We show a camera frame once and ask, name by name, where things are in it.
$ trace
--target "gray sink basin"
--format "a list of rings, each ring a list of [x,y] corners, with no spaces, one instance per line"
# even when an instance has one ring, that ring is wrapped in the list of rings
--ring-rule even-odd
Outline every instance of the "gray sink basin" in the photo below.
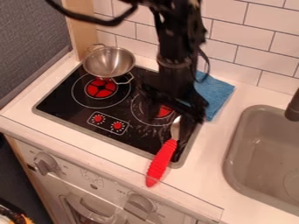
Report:
[[[226,154],[226,181],[237,192],[299,216],[299,122],[284,110],[247,108]]]

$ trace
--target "red circle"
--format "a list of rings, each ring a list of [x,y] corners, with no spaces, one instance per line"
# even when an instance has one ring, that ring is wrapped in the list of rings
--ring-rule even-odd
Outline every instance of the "red circle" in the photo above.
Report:
[[[95,98],[107,98],[117,89],[116,84],[111,80],[96,79],[87,85],[87,93]]]
[[[159,113],[158,115],[156,116],[157,118],[163,118],[163,117],[166,117],[168,116],[170,113],[172,112],[172,109],[171,108],[168,108],[164,105],[162,105],[159,109]]]
[[[96,116],[94,117],[94,120],[95,120],[96,122],[100,123],[100,122],[103,120],[103,117],[102,117],[102,115],[96,115]]]
[[[119,130],[119,129],[121,129],[121,128],[122,128],[122,123],[121,123],[121,122],[115,122],[115,123],[113,124],[113,128],[114,128],[115,130]]]

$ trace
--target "cable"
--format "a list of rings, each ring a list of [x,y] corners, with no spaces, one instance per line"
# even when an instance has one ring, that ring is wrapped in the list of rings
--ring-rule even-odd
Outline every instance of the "cable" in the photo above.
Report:
[[[97,24],[97,25],[105,25],[105,26],[116,26],[119,25],[125,18],[127,18],[129,15],[131,15],[136,9],[138,8],[137,4],[132,4],[132,7],[128,10],[126,10],[123,14],[121,14],[119,17],[115,17],[111,20],[102,20],[97,17],[92,17],[84,14],[80,14],[77,12],[73,12],[71,10],[67,10],[63,6],[59,5],[58,3],[55,3],[53,0],[45,0],[48,4],[50,4],[53,9],[56,11],[62,13],[66,17],[73,18],[79,21],[84,21],[90,24]]]

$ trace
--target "stainless steel bowl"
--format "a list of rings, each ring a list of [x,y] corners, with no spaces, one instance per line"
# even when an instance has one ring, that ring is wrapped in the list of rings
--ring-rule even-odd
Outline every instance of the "stainless steel bowl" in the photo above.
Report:
[[[133,53],[125,49],[104,46],[89,53],[83,61],[83,67],[88,73],[106,79],[128,73],[135,61]]]

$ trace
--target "toy stove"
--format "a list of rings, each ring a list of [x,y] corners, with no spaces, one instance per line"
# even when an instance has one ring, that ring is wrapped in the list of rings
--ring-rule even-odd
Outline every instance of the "toy stove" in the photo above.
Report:
[[[136,85],[144,75],[157,76],[157,73],[137,66],[130,72],[135,78],[130,83],[117,85],[114,80],[100,80],[79,66],[39,102],[34,111],[102,141],[152,158],[170,139],[170,125],[179,114],[161,105],[156,118],[149,122],[144,111],[146,101]],[[125,74],[115,80],[128,82],[129,76]],[[190,134],[179,141],[171,160],[172,167],[182,160],[180,158],[186,158],[195,126],[188,127]]]

